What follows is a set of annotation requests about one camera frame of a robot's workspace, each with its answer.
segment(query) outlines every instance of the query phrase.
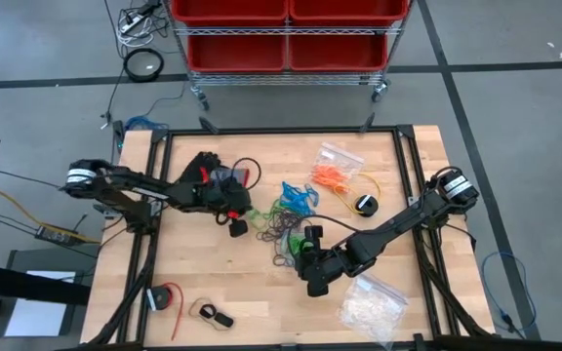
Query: metal bracket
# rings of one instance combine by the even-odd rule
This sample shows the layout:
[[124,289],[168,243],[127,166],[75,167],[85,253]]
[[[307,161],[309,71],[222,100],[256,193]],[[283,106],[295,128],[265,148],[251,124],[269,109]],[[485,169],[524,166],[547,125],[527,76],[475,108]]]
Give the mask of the metal bracket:
[[287,343],[287,344],[281,344],[279,345],[279,351],[298,351],[299,347],[297,346],[297,344],[294,343]]
[[414,334],[414,344],[416,351],[426,351],[426,343],[420,333]]
[[168,135],[168,130],[161,129],[161,130],[153,130],[151,132],[151,144],[158,143],[160,140],[163,140]]
[[396,126],[398,133],[408,138],[416,138],[413,125],[398,125]]
[[199,123],[201,124],[201,128],[203,128],[204,130],[210,132],[215,136],[221,133],[221,130],[218,127],[216,127],[214,124],[212,124],[212,122],[210,122],[205,117],[199,117]]
[[102,204],[93,204],[93,209],[99,211],[105,219],[109,220],[112,220],[121,215],[119,212],[114,211],[108,206]]
[[375,113],[372,112],[372,114],[368,116],[368,118],[366,119],[366,122],[364,122],[363,126],[359,128],[359,134],[365,134],[366,132],[368,132],[368,129],[372,127],[374,121],[375,121]]
[[161,201],[153,201],[151,202],[151,216],[155,217],[160,215],[162,212],[162,202]]

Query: wire shelf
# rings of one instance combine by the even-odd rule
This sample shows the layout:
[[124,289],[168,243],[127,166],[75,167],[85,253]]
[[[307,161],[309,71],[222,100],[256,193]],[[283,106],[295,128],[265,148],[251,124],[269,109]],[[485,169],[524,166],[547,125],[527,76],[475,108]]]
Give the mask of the wire shelf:
[[252,85],[369,85],[383,81],[381,72],[349,72],[302,74],[285,72],[279,74],[210,74],[192,72],[192,82],[200,86],[252,86]]
[[398,27],[179,27],[178,35],[397,35]]

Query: wooden table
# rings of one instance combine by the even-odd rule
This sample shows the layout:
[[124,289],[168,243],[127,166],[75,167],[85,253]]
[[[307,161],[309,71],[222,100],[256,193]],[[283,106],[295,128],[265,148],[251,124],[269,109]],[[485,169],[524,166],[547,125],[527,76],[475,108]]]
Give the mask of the wooden table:
[[[425,177],[448,165],[444,145],[436,126],[415,127]],[[316,185],[320,205],[316,211],[333,216],[359,228],[374,228],[406,207],[391,133],[179,136],[174,138],[168,181],[176,179],[199,151],[213,151],[228,166],[240,157],[253,157],[261,163],[261,182],[252,190],[257,209],[267,211],[281,194],[281,182],[295,186],[308,182],[307,175],[321,142],[327,141],[363,157],[363,172],[376,178],[382,188],[380,209],[371,218],[350,211],[330,191]],[[143,172],[148,155],[150,132],[129,132],[121,165]],[[158,146],[155,176],[163,155]],[[409,150],[405,150],[410,178],[415,179]],[[352,185],[360,193],[376,193],[368,179],[356,177]],[[326,220],[313,220],[324,226],[323,247],[329,247],[351,234]],[[451,223],[465,228],[462,218],[452,216]],[[103,239],[122,229],[117,225]],[[485,330],[493,323],[481,285],[469,239],[461,232],[444,227],[442,251],[453,293]],[[119,303],[125,286],[133,235],[121,235],[100,253],[92,293],[88,304],[82,341],[95,336]],[[153,285],[174,282],[182,286],[185,311],[179,333],[171,341],[177,306],[150,312],[145,346],[229,345],[364,342],[365,337],[343,326],[337,317],[351,279],[343,276],[330,285],[326,296],[311,298],[306,282],[292,268],[272,264],[271,244],[258,241],[255,229],[234,239],[226,226],[218,226],[211,214],[182,214],[168,209],[162,215],[159,248]],[[407,314],[396,340],[407,341],[421,332],[430,338],[420,271],[411,233],[390,243],[370,274],[409,297]],[[231,331],[215,331],[208,324],[187,316],[190,304],[209,297],[219,308],[235,317]],[[442,330],[447,330],[443,301],[435,291]],[[129,336],[134,335],[139,306],[132,309]]]

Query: yellow cord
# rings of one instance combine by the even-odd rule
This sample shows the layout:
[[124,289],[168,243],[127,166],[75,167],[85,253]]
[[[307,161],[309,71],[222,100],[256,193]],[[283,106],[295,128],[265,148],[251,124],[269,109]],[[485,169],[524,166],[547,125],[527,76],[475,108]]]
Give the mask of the yellow cord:
[[49,225],[45,222],[42,222],[42,221],[38,220],[35,216],[33,216],[31,213],[29,213],[17,200],[15,200],[15,198],[13,198],[12,196],[6,194],[5,192],[3,192],[1,190],[0,190],[0,196],[4,197],[6,200],[13,203],[13,205],[15,205],[17,207],[17,209],[19,209],[27,218],[31,219],[31,221],[33,221],[34,223],[36,223],[38,225],[41,225],[41,226],[43,226],[43,227],[45,227],[45,228],[47,228],[51,231],[54,231],[56,233],[69,235],[73,238],[77,238],[77,239],[85,241],[87,243],[100,244],[100,241],[98,241],[98,240],[87,238],[83,235],[73,233],[73,232],[65,230],[65,229],[60,229],[60,228],[57,228],[53,225]]
[[[379,182],[371,175],[368,174],[364,174],[364,173],[360,173],[360,176],[364,176],[366,178],[368,178],[369,180],[371,180],[376,186],[377,186],[377,191],[379,193],[379,195],[377,195],[377,200],[379,200],[381,198],[381,186],[379,185]],[[350,206],[350,204],[348,204],[348,202],[346,202],[346,200],[344,200],[344,198],[340,195],[340,193],[338,192],[338,188],[344,188],[350,192],[352,192],[353,194],[357,195],[357,199],[355,200],[355,203],[357,202],[357,200],[359,200],[359,194],[354,191],[349,185],[336,185],[333,187],[333,193],[336,194],[336,196],[338,196],[338,198],[340,198],[340,200],[348,207],[348,209],[354,213],[354,214],[358,214],[361,215],[363,214],[362,211],[358,211],[357,209],[355,209],[354,207]]]

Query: black tape measure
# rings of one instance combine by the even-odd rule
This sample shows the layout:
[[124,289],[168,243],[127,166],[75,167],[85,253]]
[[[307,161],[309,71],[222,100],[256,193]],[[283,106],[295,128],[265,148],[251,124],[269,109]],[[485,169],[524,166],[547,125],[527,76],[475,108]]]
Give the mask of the black tape measure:
[[361,216],[373,216],[378,209],[379,202],[377,198],[372,195],[360,196],[357,201],[355,201],[355,210],[357,210]]

